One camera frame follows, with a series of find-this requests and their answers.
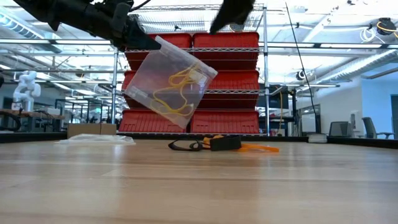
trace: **ceiling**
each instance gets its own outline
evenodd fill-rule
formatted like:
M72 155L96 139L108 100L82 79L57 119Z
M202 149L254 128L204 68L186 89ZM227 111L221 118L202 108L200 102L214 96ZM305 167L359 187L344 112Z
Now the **ceiling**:
M220 4L222 0L203 0L200 4ZM391 17L391 19L398 24L398 2L385 0L354 0L355 5L349 6L347 0L336 1L319 1L319 0L294 0L287 1L292 11L292 21L294 26L300 23L300 27L295 29L297 40L302 42L333 42L333 43L362 43L361 31L364 27L368 27L372 22L375 24L380 17ZM273 42L293 42L294 38L292 30L290 29L289 18L285 11L284 1L257 1L259 4L266 4L269 12L267 13L267 39ZM173 5L190 5L197 4L194 0L152 0L147 6L173 6ZM22 21L30 24L31 28L37 29L42 33L50 34L54 31L43 22L37 21L28 12L21 9L12 0L0 1L0 6L4 7L10 14L19 18ZM296 6L301 6L306 11L295 10ZM216 15L213 10L200 11L136 11L139 15L139 20L142 26L148 33L156 32L174 32L174 26L178 25L182 28L182 32L199 32L207 31L210 27L212 19ZM314 32L314 27L324 23L324 29ZM262 20L262 12L254 11L246 21L245 30L258 31L260 34L260 41L263 40L264 24ZM21 35L0 27L0 35L2 38L22 38ZM61 39L94 39L91 35L81 30L75 29L68 25L62 24L57 32L57 36ZM369 43L392 43L397 39L393 35L373 37ZM18 45L13 46L15 49L21 51L33 51L32 46ZM91 53L110 53L113 51L111 46L92 46L92 45L65 45L61 47L63 52L91 52ZM323 50L319 52L312 52L311 55L303 56L303 64L306 70L315 75L320 76L325 72L336 68L346 62L356 58L356 52L365 52L370 54L377 54L376 51L357 50L347 51L340 50L338 57L336 55L325 56L329 51ZM269 81L271 83L291 83L295 81L295 73L301 69L299 57L296 56L296 51L292 49L283 49L283 55L269 56ZM52 57L35 57L37 60L45 63L53 63ZM39 67L36 63L32 63L26 58L14 56L7 58L14 60L8 63L7 66L11 68L21 68L28 63L34 67ZM114 59L112 55L109 57L55 57L55 64L61 64L63 68L78 68L78 69L92 69L92 70L111 70L113 68ZM259 57L257 64L260 71L264 70L264 57ZM129 69L128 62L124 57L119 60L119 67L122 69ZM74 74L58 74L66 79L78 79ZM87 75L85 79L102 79L110 80L112 74L92 74ZM123 74L118 75L118 80L123 80Z

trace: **shelf post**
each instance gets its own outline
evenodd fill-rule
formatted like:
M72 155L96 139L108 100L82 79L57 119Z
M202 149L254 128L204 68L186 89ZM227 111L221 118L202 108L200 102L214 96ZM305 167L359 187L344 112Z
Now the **shelf post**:
M269 129L269 82L268 82L268 38L267 38L267 8L263 8L263 21L264 21L264 88L265 88L265 99L266 99L266 133L270 136Z
M116 117L116 85L118 80L118 58L119 49L114 49L114 65L113 65L113 79L112 79L112 114L111 122L115 124L114 119Z

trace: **white wall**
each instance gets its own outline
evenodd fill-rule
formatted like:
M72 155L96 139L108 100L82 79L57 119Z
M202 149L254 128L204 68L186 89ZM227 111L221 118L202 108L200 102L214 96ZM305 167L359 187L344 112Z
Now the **white wall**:
M363 80L362 95L363 116L372 118L377 132L393 132L391 95L398 95L398 79Z
M3 85L0 89L0 109L3 107L4 98L12 98L17 85ZM44 88L42 86L42 94L35 98L35 103L43 103L46 105L55 106L55 99L65 99L65 94L56 88Z
M361 78L356 77L352 82L340 85L338 88L322 88L315 93L313 101L321 108L322 133L329 133L333 121L350 121L351 113L356 111L355 131L358 131L357 135L363 135ZM311 106L310 98L298 99L297 109L307 106Z

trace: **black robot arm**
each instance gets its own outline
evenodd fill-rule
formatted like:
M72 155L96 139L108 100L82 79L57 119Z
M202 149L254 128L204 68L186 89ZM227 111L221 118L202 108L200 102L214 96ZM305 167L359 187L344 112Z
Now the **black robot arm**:
M110 40L121 51L129 49L157 50L160 44L151 39L128 15L134 1L104 0L14 0L37 20L57 31L60 23Z

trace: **black cable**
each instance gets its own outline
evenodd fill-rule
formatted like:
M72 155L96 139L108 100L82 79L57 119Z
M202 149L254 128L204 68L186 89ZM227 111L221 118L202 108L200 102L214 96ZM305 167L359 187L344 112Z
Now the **black cable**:
M14 132L16 132L16 131L18 131L21 128L22 124L21 124L21 121L19 120L18 116L15 116L12 113L8 113L8 112L5 112L5 111L0 111L0 115L3 115L4 117L7 116L7 117L13 119L16 122L16 124L17 124L17 126L13 127L13 128L0 126L0 131L14 131Z
M295 33L294 33L292 18L290 17L289 7L287 6L287 2L285 2L285 4L286 4L287 15L288 15L289 21L290 21L290 26L292 27L294 42L296 43L296 48L297 48L297 52L298 52L298 57L300 58L301 66L302 66L302 69L303 69L303 74L304 74L304 76L305 76L305 80L307 81L307 85L308 85L308 87L309 87L309 89L310 89L311 105L312 105L313 113L315 114L315 127L316 127L317 130L321 131L321 130L319 129L319 127L318 127L318 117L317 117L317 112L315 111L315 106L313 105L312 90L311 90L310 82L308 81L308 78L307 78L307 74L305 73L304 63L303 63L303 59L301 58L299 44L297 43L296 35L295 35Z
M140 5L138 5L138 6L136 6L136 7L132 7L132 8L130 9L129 12L135 11L135 10L141 8L142 6L145 6L145 5L148 4L148 2L150 2L150 1L151 1L151 0L146 0L146 1L144 1L143 3L141 3Z

